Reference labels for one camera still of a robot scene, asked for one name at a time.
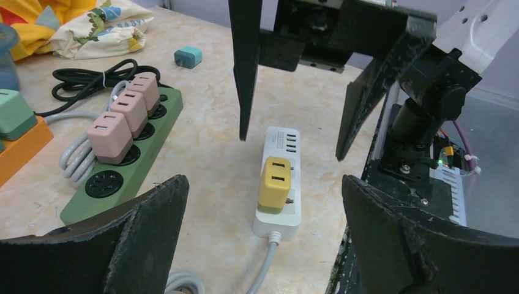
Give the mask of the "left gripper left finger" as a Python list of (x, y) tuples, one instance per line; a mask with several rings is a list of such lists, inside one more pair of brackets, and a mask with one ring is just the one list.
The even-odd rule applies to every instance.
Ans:
[(2, 293), (163, 293), (189, 192), (176, 175), (43, 236), (1, 241)]

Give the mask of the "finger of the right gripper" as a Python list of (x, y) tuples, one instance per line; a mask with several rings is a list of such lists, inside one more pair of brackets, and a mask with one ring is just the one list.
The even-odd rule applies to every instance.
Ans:
[(435, 39), (434, 32), (405, 31), (389, 52), (373, 58), (364, 71), (346, 89), (345, 104), (335, 156), (343, 160), (360, 128), (384, 93)]
[(260, 56), (262, 1), (229, 0), (234, 80), (240, 106), (239, 138), (245, 141), (250, 123)]

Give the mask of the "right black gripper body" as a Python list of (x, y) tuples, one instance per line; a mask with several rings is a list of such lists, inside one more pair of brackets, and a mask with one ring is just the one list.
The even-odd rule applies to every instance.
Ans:
[(412, 18), (436, 23), (433, 13), (385, 2), (279, 1), (273, 30), (259, 33), (259, 64), (342, 72), (355, 53), (383, 60)]

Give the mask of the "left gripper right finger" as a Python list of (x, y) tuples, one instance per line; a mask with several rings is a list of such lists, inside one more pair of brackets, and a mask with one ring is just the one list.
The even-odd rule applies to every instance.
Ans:
[(517, 293), (518, 240), (464, 227), (353, 175), (327, 293)]

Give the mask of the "teal charger plug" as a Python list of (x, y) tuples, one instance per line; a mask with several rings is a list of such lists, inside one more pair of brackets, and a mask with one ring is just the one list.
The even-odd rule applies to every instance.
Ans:
[(174, 63), (177, 66), (192, 69), (203, 60), (203, 53), (200, 49), (186, 46), (174, 52)]

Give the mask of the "white power strip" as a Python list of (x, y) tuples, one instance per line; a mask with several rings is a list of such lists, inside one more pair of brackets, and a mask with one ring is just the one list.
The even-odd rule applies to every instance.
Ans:
[(269, 156), (289, 160), (291, 188), (286, 204), (280, 210), (261, 208), (257, 198), (252, 232), (260, 238), (268, 238), (270, 233), (278, 232), (281, 240), (291, 241), (295, 238), (302, 221), (301, 136), (299, 131), (285, 127), (268, 127), (264, 141), (261, 173), (264, 161)]

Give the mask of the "green power strip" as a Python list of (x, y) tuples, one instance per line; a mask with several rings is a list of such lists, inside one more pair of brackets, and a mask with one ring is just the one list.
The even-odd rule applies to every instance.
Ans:
[(61, 211), (66, 225), (121, 205), (136, 197), (182, 109), (180, 90), (159, 88), (160, 105), (118, 165), (97, 163)]

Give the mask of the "yellow charger plug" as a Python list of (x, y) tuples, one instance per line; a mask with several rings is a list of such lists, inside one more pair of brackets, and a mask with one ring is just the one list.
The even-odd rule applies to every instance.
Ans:
[(286, 204), (291, 188), (291, 165), (288, 159), (269, 156), (264, 161), (258, 205), (280, 210)]

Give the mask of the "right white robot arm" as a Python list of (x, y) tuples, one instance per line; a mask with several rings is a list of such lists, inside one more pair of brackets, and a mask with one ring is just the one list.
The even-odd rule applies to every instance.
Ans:
[(383, 169), (436, 168), (428, 156), (444, 121), (497, 52), (518, 31), (517, 1), (468, 1), (442, 25), (430, 12), (392, 1), (279, 1), (272, 30), (262, 29), (261, 1), (228, 3), (239, 137), (247, 138), (259, 66), (293, 72), (299, 64), (341, 72), (350, 57), (371, 57), (346, 90), (335, 156), (343, 160), (361, 126), (394, 84), (408, 95), (389, 131)]

